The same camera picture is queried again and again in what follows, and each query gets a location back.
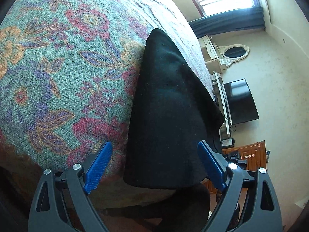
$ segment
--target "bed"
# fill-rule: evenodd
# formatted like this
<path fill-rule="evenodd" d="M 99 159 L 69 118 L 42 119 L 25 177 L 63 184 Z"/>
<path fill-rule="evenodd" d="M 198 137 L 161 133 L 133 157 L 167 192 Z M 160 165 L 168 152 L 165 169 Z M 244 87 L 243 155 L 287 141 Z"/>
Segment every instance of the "bed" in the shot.
<path fill-rule="evenodd" d="M 122 179 L 139 66 L 154 28 L 168 34 L 212 95 L 197 38 L 172 0 L 12 5 L 0 25 L 0 167 L 26 204 L 42 169 L 82 163 L 106 139 L 113 154 L 91 194 L 95 208 L 146 204 L 174 192 Z"/>

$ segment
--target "blue gripper pad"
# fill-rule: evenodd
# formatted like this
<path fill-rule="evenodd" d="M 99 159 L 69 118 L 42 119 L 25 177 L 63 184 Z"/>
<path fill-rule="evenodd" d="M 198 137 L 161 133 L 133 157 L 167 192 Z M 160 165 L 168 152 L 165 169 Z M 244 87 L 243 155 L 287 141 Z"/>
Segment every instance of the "blue gripper pad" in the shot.
<path fill-rule="evenodd" d="M 97 188 L 100 179 L 109 163 L 109 160 L 111 159 L 111 156 L 112 144 L 110 142 L 106 142 L 85 176 L 84 191 L 87 194 L 90 194 L 91 190 Z"/>
<path fill-rule="evenodd" d="M 223 192 L 227 187 L 224 178 L 227 161 L 221 154 L 214 153 L 205 141 L 198 143 L 197 153 L 215 188 Z"/>

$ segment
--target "television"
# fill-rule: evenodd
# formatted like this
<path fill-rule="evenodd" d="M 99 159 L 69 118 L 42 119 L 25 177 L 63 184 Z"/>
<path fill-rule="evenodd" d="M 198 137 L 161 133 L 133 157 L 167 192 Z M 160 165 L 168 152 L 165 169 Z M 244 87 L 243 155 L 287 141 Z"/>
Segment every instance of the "television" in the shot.
<path fill-rule="evenodd" d="M 259 114 L 245 79 L 223 84 L 230 124 L 240 124 L 259 119 Z"/>

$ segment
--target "wooden cabinet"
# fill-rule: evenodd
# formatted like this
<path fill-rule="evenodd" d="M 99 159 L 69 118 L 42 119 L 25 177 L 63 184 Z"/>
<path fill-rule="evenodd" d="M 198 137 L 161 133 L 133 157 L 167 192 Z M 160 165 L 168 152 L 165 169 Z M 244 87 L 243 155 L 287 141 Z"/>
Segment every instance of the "wooden cabinet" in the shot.
<path fill-rule="evenodd" d="M 259 167 L 266 168 L 266 147 L 264 140 L 248 146 L 222 150 L 224 154 L 228 154 L 233 151 L 239 151 L 241 159 L 247 160 L 247 170 L 256 171 Z M 210 193 L 217 192 L 217 189 L 211 181 L 206 181 L 204 185 L 208 188 Z"/>

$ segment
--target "metal screw head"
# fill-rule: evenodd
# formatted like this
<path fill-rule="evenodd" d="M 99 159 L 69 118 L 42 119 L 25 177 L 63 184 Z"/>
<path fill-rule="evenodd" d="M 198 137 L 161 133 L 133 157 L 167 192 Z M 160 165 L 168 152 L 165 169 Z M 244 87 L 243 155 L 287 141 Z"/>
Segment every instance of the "metal screw head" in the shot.
<path fill-rule="evenodd" d="M 259 168 L 259 171 L 260 171 L 260 173 L 266 173 L 266 172 L 267 172 L 266 169 L 265 169 L 264 167 L 260 167 L 260 168 Z"/>
<path fill-rule="evenodd" d="M 81 165 L 80 164 L 74 164 L 73 165 L 73 169 L 74 170 L 78 170 L 78 169 L 80 169 L 81 168 Z"/>
<path fill-rule="evenodd" d="M 235 170 L 237 169 L 237 165 L 235 163 L 230 163 L 229 168 Z"/>
<path fill-rule="evenodd" d="M 50 169 L 45 169 L 44 174 L 48 175 L 50 174 L 51 170 Z"/>

